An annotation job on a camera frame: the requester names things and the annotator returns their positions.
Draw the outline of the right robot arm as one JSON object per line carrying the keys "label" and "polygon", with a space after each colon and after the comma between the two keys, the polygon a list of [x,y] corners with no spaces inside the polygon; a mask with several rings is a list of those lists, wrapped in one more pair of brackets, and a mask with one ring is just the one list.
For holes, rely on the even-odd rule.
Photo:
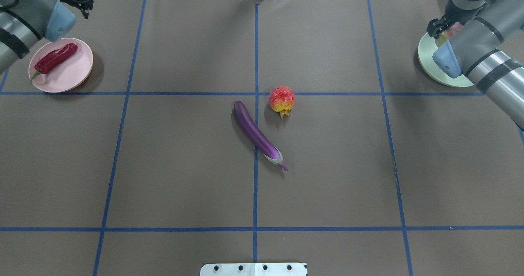
{"label": "right robot arm", "polygon": [[462,29],[432,54],[448,77],[466,78],[523,129],[523,64],[499,49],[523,30],[523,0],[448,0],[444,15],[426,32],[438,38],[459,23]]}

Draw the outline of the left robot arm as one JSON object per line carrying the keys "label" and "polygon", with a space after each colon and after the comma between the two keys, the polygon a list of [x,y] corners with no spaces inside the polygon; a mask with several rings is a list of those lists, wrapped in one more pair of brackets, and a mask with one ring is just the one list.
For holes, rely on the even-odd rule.
{"label": "left robot arm", "polygon": [[25,58],[41,39],[55,42],[65,37],[77,21],[69,6],[88,19],[93,5],[94,0],[1,0],[1,73]]}

